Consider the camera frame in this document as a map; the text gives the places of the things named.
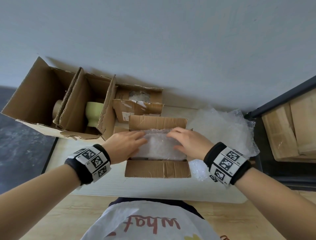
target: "person's right arm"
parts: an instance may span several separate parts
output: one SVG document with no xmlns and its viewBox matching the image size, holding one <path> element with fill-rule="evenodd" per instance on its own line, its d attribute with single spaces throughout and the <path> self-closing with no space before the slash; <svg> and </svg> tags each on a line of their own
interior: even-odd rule
<svg viewBox="0 0 316 240">
<path fill-rule="evenodd" d="M 169 137 L 182 146 L 179 151 L 203 160 L 214 144 L 203 135 L 175 128 Z M 316 239 L 316 205 L 283 184 L 251 168 L 235 186 L 256 206 L 262 215 L 287 239 Z"/>
</svg>

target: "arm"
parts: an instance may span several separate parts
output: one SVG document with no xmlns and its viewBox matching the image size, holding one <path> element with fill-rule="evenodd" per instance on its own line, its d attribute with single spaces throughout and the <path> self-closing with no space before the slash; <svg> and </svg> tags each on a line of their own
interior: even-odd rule
<svg viewBox="0 0 316 240">
<path fill-rule="evenodd" d="M 110 156 L 111 164 L 123 162 L 135 154 L 147 142 L 142 136 L 142 132 L 112 135 L 102 145 Z M 21 238 L 80 184 L 76 171 L 64 164 L 1 194 L 1 239 Z"/>
<path fill-rule="evenodd" d="M 201 134 L 182 128 L 168 136 L 182 144 L 176 149 L 195 159 L 203 160 L 214 146 Z M 316 205 L 309 200 L 254 168 L 235 186 L 286 239 L 316 239 Z"/>
</svg>

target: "hand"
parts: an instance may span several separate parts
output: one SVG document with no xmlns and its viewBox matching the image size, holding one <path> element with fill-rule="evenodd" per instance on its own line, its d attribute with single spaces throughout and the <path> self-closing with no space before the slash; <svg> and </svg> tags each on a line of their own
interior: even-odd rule
<svg viewBox="0 0 316 240">
<path fill-rule="evenodd" d="M 134 156 L 141 145 L 147 143 L 144 132 L 120 132 L 113 134 L 102 144 L 110 156 L 111 164 L 123 162 Z"/>
<path fill-rule="evenodd" d="M 174 146 L 174 149 L 177 149 L 194 159 L 204 160 L 205 155 L 214 146 L 210 140 L 198 132 L 180 127 L 172 129 L 167 134 L 167 137 L 173 137 L 182 144 L 182 146 Z"/>
</svg>

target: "wristband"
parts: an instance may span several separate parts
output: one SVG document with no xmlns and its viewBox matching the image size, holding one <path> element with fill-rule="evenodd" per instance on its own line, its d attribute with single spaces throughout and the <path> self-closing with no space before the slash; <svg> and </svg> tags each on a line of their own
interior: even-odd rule
<svg viewBox="0 0 316 240">
<path fill-rule="evenodd" d="M 251 168 L 244 156 L 219 142 L 206 154 L 204 163 L 209 168 L 210 177 L 214 182 L 221 182 L 225 187 L 234 185 L 245 172 Z"/>
<path fill-rule="evenodd" d="M 96 182 L 111 170 L 110 156 L 99 144 L 74 152 L 68 156 L 65 164 L 76 171 L 81 185 Z"/>
</svg>

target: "person's left hand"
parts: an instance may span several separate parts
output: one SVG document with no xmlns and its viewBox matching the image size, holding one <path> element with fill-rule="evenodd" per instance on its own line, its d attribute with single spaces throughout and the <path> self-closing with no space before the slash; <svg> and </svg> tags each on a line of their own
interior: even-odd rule
<svg viewBox="0 0 316 240">
<path fill-rule="evenodd" d="M 111 164 L 123 162 L 134 156 L 141 145 L 147 143 L 144 132 L 120 132 L 113 134 L 102 144 L 110 156 Z"/>
</svg>

